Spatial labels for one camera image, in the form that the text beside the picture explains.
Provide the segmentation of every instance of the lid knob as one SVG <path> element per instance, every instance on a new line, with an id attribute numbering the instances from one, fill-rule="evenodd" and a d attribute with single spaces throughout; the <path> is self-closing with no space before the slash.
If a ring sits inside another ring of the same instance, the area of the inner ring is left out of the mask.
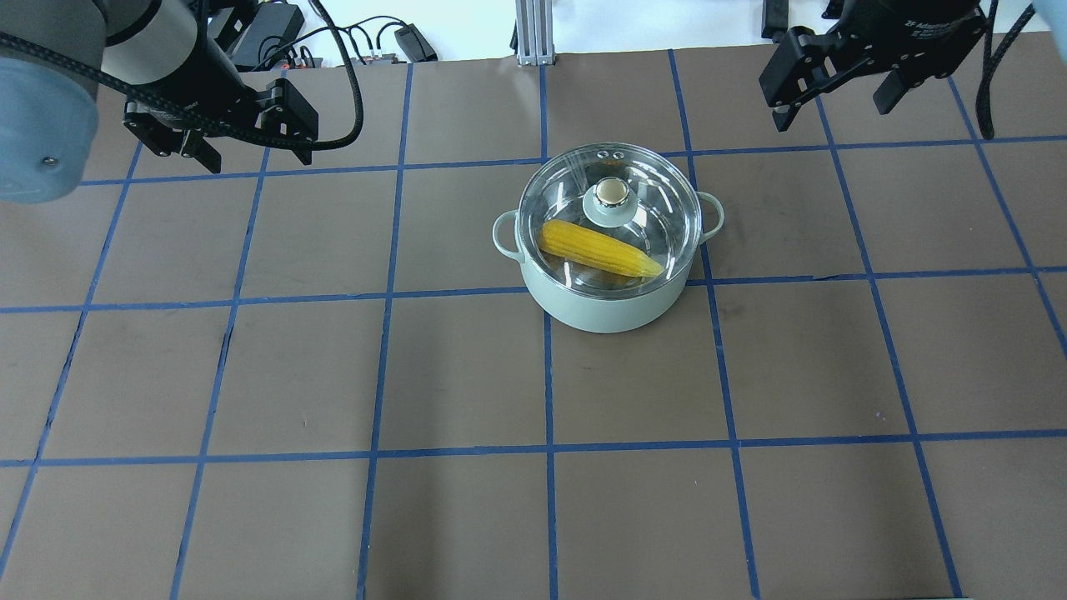
<path id="1" fill-rule="evenodd" d="M 602 227 L 618 227 L 637 214 L 637 196 L 625 180 L 604 177 L 586 190 L 582 208 L 590 221 Z"/>
<path id="2" fill-rule="evenodd" d="M 630 186 L 618 177 L 604 177 L 596 183 L 593 193 L 596 195 L 596 202 L 606 207 L 616 208 L 630 196 Z"/>

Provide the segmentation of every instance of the grid square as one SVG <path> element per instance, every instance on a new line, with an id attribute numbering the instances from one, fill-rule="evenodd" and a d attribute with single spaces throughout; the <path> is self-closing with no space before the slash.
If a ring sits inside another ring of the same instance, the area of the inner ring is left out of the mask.
<path id="1" fill-rule="evenodd" d="M 544 326 L 527 294 L 393 302 L 383 448 L 544 443 Z"/>
<path id="2" fill-rule="evenodd" d="M 22 487 L 29 469 L 21 467 L 4 467 L 0 469 L 0 539 L 7 541 L 10 526 L 18 510 L 18 501 L 22 496 Z"/>
<path id="3" fill-rule="evenodd" d="M 242 296 L 382 293 L 396 173 L 268 177 Z"/>
<path id="4" fill-rule="evenodd" d="M 496 251 L 490 230 L 497 217 L 519 206 L 523 188 L 539 167 L 405 172 L 396 288 L 523 285 L 519 265 Z M 508 235 L 512 230 L 507 225 L 500 230 L 504 243 L 514 248 L 513 236 Z"/>
<path id="5" fill-rule="evenodd" d="M 1060 325 L 1067 325 L 1067 273 L 1044 273 L 1041 284 L 1060 317 Z"/>
<path id="6" fill-rule="evenodd" d="M 701 156 L 727 223 L 707 242 L 717 278 L 863 272 L 829 152 Z"/>
<path id="7" fill-rule="evenodd" d="M 727 438 L 703 286 L 687 287 L 664 316 L 625 333 L 553 322 L 552 343 L 556 442 Z"/>
<path id="8" fill-rule="evenodd" d="M 18 527 L 3 598 L 166 598 L 191 464 L 44 467 Z"/>
<path id="9" fill-rule="evenodd" d="M 268 168 L 329 169 L 369 164 L 396 164 L 400 152 L 400 122 L 407 65 L 355 65 L 363 95 L 364 126 L 352 144 L 335 151 L 317 152 L 304 167 L 296 155 L 273 151 Z M 289 70 L 288 79 L 319 113 L 319 140 L 334 140 L 352 129 L 355 110 L 348 76 L 341 67 Z"/>
<path id="10" fill-rule="evenodd" d="M 84 302 L 121 192 L 90 186 L 42 204 L 0 203 L 0 305 Z"/>
<path id="11" fill-rule="evenodd" d="M 952 595 L 911 444 L 742 449 L 766 600 Z"/>
<path id="12" fill-rule="evenodd" d="M 1067 589 L 1067 440 L 924 444 L 952 558 L 973 598 Z"/>
<path id="13" fill-rule="evenodd" d="M 1067 370 L 1030 275 L 882 281 L 921 431 L 1067 427 Z"/>
<path id="14" fill-rule="evenodd" d="M 208 464 L 181 600 L 355 597 L 365 460 Z"/>
<path id="15" fill-rule="evenodd" d="M 255 179 L 131 186 L 96 302 L 228 299 Z"/>
<path id="16" fill-rule="evenodd" d="M 211 452 L 370 448 L 384 302 L 242 306 Z"/>
<path id="17" fill-rule="evenodd" d="M 99 126 L 93 146 L 85 160 L 83 181 L 94 179 L 125 179 L 130 160 L 137 148 L 137 138 L 123 127 L 126 96 L 100 85 L 96 93 L 96 111 Z"/>
<path id="18" fill-rule="evenodd" d="M 886 77 L 861 77 L 821 96 L 835 143 L 970 139 L 952 88 L 943 79 L 927 79 L 905 94 L 889 114 L 878 114 L 872 96 Z M 817 111 L 814 105 L 810 110 Z"/>
<path id="19" fill-rule="evenodd" d="M 730 451 L 556 455 L 560 598 L 749 598 Z"/>
<path id="20" fill-rule="evenodd" d="M 1067 265 L 1067 142 L 983 146 L 1004 202 L 1037 266 Z"/>
<path id="21" fill-rule="evenodd" d="M 409 164 L 541 155 L 538 69 L 515 67 L 513 57 L 419 63 L 414 69 Z"/>
<path id="22" fill-rule="evenodd" d="M 45 456 L 196 454 L 227 315 L 91 313 Z"/>
<path id="23" fill-rule="evenodd" d="M 1003 35 L 993 36 L 994 48 L 1001 38 Z M 953 79 L 974 124 L 974 132 L 981 135 L 974 116 L 974 99 L 982 81 L 978 48 L 964 61 Z M 1023 33 L 1004 54 L 990 88 L 997 137 L 1067 133 L 1067 107 L 1056 90 L 1067 90 L 1067 68 L 1056 51 L 1052 34 L 1047 31 Z"/>
<path id="24" fill-rule="evenodd" d="M 566 54 L 546 69 L 545 83 L 551 155 L 594 142 L 685 149 L 667 52 Z M 656 113 L 674 119 L 646 117 Z"/>
<path id="25" fill-rule="evenodd" d="M 543 455 L 378 463 L 367 598 L 547 598 Z"/>
<path id="26" fill-rule="evenodd" d="M 800 110 L 787 131 L 775 128 L 759 81 L 774 51 L 768 44 L 674 53 L 694 149 L 826 144 L 813 105 Z"/>
<path id="27" fill-rule="evenodd" d="M 1023 266 L 973 147 L 845 151 L 841 165 L 875 271 Z"/>
<path id="28" fill-rule="evenodd" d="M 0 315 L 0 459 L 36 454 L 78 317 Z"/>
<path id="29" fill-rule="evenodd" d="M 242 73 L 241 79 L 245 85 L 251 85 L 256 91 L 267 89 L 268 83 L 277 79 L 277 72 L 274 73 Z M 223 173 L 256 173 L 264 159 L 262 146 L 256 146 L 246 142 L 240 142 L 233 138 L 208 138 L 207 143 L 222 155 Z M 134 178 L 143 177 L 181 177 L 191 175 L 210 175 L 200 162 L 192 158 L 182 158 L 179 153 L 171 156 L 155 156 L 148 148 L 142 148 L 141 158 L 138 160 L 137 170 L 133 172 Z"/>
<path id="30" fill-rule="evenodd" d="M 739 437 L 908 432 L 867 282 L 715 293 Z"/>

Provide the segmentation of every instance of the white wall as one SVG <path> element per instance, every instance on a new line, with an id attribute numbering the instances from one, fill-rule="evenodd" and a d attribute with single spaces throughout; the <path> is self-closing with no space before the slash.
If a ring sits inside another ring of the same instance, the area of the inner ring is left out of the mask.
<path id="1" fill-rule="evenodd" d="M 322 25 L 307 0 L 290 1 L 303 7 L 307 20 L 305 31 Z M 378 3 L 387 6 L 381 10 L 364 1 L 321 1 L 338 26 L 383 11 L 414 22 L 441 60 L 500 58 L 511 53 L 508 44 L 515 21 L 512 0 L 391 0 Z M 1030 0 L 1002 0 L 997 31 L 1007 31 L 1029 3 Z M 983 2 L 985 7 L 988 4 L 989 0 Z M 764 44 L 767 42 L 760 38 L 761 6 L 760 0 L 555 0 L 556 51 L 612 52 Z M 819 17 L 825 7 L 826 0 L 792 0 L 790 23 L 823 32 L 833 23 Z M 368 23 L 371 37 L 388 20 L 381 19 Z M 1040 16 L 1026 28 L 1026 31 L 1046 30 L 1048 27 Z M 324 58 L 328 66 L 337 64 L 339 54 L 329 33 L 320 33 L 305 44 L 316 57 Z M 382 49 L 399 52 L 392 32 L 382 35 Z"/>

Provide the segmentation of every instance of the pot handle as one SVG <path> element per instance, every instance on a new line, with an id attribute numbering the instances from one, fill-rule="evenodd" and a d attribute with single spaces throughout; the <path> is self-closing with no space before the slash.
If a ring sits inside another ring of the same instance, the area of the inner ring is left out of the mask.
<path id="1" fill-rule="evenodd" d="M 713 227 L 712 231 L 705 232 L 703 235 L 700 236 L 699 243 L 704 243 L 705 241 L 712 239 L 712 237 L 714 237 L 715 234 L 719 233 L 719 230 L 722 228 L 722 224 L 726 223 L 727 221 L 727 214 L 722 210 L 722 203 L 719 202 L 719 199 L 715 198 L 714 195 L 707 192 L 697 192 L 697 195 L 700 198 L 700 200 L 703 200 L 704 202 L 714 206 L 715 211 L 719 214 L 719 222 L 716 223 L 715 227 Z"/>
<path id="2" fill-rule="evenodd" d="M 509 219 L 512 220 L 512 221 L 515 221 L 515 227 L 514 227 L 514 234 L 513 234 L 513 236 L 514 236 L 514 239 L 515 239 L 515 247 L 520 249 L 519 252 L 515 252 L 514 250 L 508 250 L 507 248 L 504 248 L 504 244 L 500 243 L 500 235 L 499 235 L 500 234 L 500 225 L 503 225 Z M 496 249 L 500 251 L 500 254 L 504 254 L 505 256 L 507 256 L 508 258 L 511 258 L 515 263 L 522 264 L 526 259 L 526 256 L 523 255 L 523 253 L 521 251 L 522 244 L 519 243 L 519 224 L 517 224 L 517 220 L 519 220 L 519 210 L 517 209 L 515 209 L 515 210 L 508 210 L 504 215 L 500 215 L 499 217 L 497 217 L 496 218 L 496 222 L 493 223 L 493 243 L 496 244 Z"/>

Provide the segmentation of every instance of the corn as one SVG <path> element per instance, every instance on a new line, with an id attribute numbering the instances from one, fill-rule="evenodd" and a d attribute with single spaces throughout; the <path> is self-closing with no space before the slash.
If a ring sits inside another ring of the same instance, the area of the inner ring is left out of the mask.
<path id="1" fill-rule="evenodd" d="M 559 219 L 552 219 L 541 227 L 538 247 L 548 254 L 609 273 L 654 278 L 664 272 L 659 263 L 639 249 Z"/>

